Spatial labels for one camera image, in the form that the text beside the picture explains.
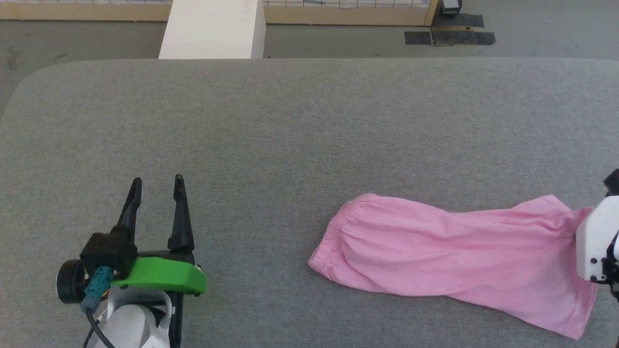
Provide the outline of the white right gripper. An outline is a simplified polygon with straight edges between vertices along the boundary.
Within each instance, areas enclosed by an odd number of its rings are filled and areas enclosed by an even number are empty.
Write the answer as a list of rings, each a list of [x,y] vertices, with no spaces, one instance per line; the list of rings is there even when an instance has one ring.
[[[619,233],[619,196],[604,198],[580,223],[575,233],[577,274],[591,282],[607,281],[603,259],[619,256],[619,246],[612,246]]]

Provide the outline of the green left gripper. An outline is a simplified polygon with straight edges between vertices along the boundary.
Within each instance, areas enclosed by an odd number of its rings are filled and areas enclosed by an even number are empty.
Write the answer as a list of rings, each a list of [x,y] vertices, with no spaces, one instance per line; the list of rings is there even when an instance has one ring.
[[[134,238],[141,197],[142,180],[140,177],[135,177],[112,232],[126,232],[130,238]],[[181,174],[175,176],[173,198],[176,207],[172,234],[168,238],[167,247],[173,253],[192,253],[195,247],[192,220],[186,186]],[[115,279],[112,285],[201,295],[207,291],[207,277],[202,269],[190,262],[158,256],[139,256],[133,263],[128,277]]]

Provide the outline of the pink garment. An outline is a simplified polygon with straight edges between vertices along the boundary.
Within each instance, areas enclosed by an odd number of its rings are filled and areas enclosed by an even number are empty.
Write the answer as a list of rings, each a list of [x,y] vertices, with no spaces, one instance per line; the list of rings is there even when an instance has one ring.
[[[590,212],[553,195],[508,209],[447,212],[363,194],[331,219],[308,264],[342,286],[448,296],[577,340],[597,292],[575,264],[575,231]]]

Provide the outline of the white rectangular box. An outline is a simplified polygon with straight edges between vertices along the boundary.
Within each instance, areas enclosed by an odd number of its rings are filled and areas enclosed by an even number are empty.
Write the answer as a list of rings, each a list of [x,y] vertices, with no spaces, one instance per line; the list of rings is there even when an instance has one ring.
[[[261,59],[262,0],[173,0],[159,59]]]

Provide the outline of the long black floor tape patch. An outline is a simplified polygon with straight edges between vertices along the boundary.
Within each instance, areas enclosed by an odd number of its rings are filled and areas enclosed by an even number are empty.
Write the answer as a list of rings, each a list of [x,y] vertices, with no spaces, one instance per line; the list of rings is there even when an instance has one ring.
[[[406,45],[483,45],[491,46],[497,40],[493,32],[456,31],[406,31]]]

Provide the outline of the lemon print partition screen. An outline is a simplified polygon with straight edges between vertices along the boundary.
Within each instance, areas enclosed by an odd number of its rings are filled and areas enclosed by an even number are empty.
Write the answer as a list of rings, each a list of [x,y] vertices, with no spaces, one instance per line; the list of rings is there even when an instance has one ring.
[[[442,0],[0,0],[0,20],[165,22],[173,18],[317,26],[430,26]]]

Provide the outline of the small black floor tape patch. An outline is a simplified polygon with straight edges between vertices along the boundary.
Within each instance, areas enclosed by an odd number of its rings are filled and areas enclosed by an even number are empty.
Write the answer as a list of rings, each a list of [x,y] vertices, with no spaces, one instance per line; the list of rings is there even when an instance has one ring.
[[[485,27],[484,18],[480,14],[438,14],[433,18],[431,27]]]

